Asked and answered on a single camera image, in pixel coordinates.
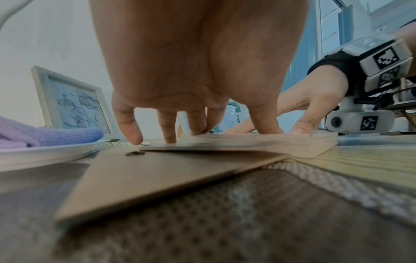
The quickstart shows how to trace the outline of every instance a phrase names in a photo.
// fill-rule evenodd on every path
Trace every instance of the wooden block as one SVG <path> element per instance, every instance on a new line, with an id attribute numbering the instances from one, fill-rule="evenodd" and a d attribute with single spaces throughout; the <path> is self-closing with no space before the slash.
<path id="1" fill-rule="evenodd" d="M 258 133 L 245 134 L 201 134 L 191 136 L 183 134 L 181 143 L 208 143 L 208 142 L 253 142 L 253 143 L 275 143 L 286 144 L 272 145 L 266 151 L 275 153 L 286 153 L 297 158 L 315 158 L 338 144 L 338 133 L 314 132 L 308 134 L 279 134 L 262 135 Z"/>
<path id="2" fill-rule="evenodd" d="M 59 209 L 58 225 L 75 224 L 287 158 L 268 152 L 172 153 L 136 146 L 101 151 Z"/>
<path id="3" fill-rule="evenodd" d="M 257 142 L 257 141 L 212 141 L 212 142 L 183 142 L 176 144 L 164 144 L 164 143 L 152 143 L 140 145 L 142 151 L 172 151 L 172 152 L 183 152 L 183 151 L 257 151 L 272 152 L 279 145 L 285 145 L 286 142 Z"/>

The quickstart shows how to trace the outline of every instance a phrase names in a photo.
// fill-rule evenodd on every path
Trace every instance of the blue artwork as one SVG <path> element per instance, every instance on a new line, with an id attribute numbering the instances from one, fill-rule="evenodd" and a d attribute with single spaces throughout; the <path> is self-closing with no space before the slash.
<path id="1" fill-rule="evenodd" d="M 63 128 L 101 128 L 104 133 L 111 133 L 94 91 L 53 78 L 49 81 Z"/>

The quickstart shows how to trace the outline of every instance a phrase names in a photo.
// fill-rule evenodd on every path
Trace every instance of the folded cloth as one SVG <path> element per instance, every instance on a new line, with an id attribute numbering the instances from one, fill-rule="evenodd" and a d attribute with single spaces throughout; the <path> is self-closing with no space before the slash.
<path id="1" fill-rule="evenodd" d="M 36 128 L 0 116 L 0 149 L 93 143 L 103 136 L 98 128 Z"/>

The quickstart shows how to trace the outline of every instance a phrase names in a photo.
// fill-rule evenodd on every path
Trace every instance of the tabletop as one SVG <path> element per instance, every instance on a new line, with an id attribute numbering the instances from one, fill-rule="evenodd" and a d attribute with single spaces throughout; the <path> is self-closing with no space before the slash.
<path id="1" fill-rule="evenodd" d="M 0 262 L 415 262 L 416 198 L 401 180 L 413 181 L 413 140 L 341 139 L 315 160 L 279 162 L 71 229 L 52 218 L 95 156 L 4 172 Z M 364 157 L 369 165 L 356 165 Z M 368 166 L 403 176 L 375 181 Z"/>

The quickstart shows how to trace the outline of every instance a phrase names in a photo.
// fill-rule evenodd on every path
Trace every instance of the wrist-mounted device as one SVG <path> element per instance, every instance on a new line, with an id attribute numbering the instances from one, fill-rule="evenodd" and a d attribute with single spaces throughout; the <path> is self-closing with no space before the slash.
<path id="1" fill-rule="evenodd" d="M 347 43 L 326 54 L 308 74 L 322 65 L 332 65 L 348 79 L 346 98 L 328 114 L 326 128 L 343 134 L 384 133 L 393 128 L 395 115 L 377 110 L 394 103 L 394 93 L 374 95 L 396 88 L 410 69 L 413 57 L 406 43 L 396 36 L 375 33 Z M 364 111 L 363 104 L 375 105 Z"/>

